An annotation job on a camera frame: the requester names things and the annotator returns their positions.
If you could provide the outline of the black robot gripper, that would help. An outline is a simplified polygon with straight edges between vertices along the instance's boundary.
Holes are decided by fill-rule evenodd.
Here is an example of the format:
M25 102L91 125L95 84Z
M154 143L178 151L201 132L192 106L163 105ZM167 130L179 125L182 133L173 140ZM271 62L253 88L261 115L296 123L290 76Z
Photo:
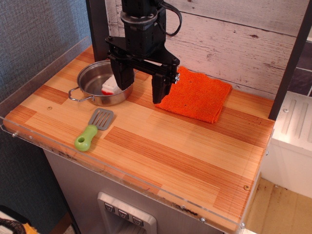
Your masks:
M106 38L118 87L127 89L133 84L135 69L152 75L153 103L161 103L169 94L171 84L178 81L180 61L165 47L169 35L166 19L165 11L152 11L141 17L122 12L125 36Z

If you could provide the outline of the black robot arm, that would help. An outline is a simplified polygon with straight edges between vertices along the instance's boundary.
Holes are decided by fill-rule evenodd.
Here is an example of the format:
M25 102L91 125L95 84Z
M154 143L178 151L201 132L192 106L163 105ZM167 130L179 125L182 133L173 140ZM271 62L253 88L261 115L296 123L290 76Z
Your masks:
M179 80L180 61L165 47L166 37L175 36L179 30L166 31L167 10L182 21L181 12L163 0L124 0L120 18L125 36L106 38L118 87L125 90L134 83L134 70L145 72L152 76L154 104L161 103Z

